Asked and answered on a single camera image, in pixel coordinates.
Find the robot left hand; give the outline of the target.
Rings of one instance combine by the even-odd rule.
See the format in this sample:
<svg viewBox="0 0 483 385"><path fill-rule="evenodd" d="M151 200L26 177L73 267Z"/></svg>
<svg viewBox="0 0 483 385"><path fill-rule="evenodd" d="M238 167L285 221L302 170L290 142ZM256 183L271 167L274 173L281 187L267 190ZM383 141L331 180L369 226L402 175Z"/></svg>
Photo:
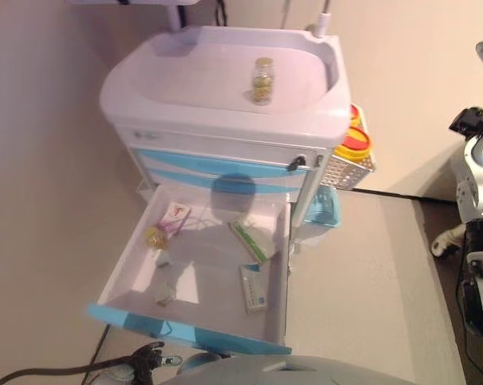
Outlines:
<svg viewBox="0 0 483 385"><path fill-rule="evenodd" d="M151 342L137 349L132 354L130 365L134 370L136 379L148 379L155 369L161 367L179 367L183 358L179 355L165 355L163 352L165 343L162 341Z"/></svg>

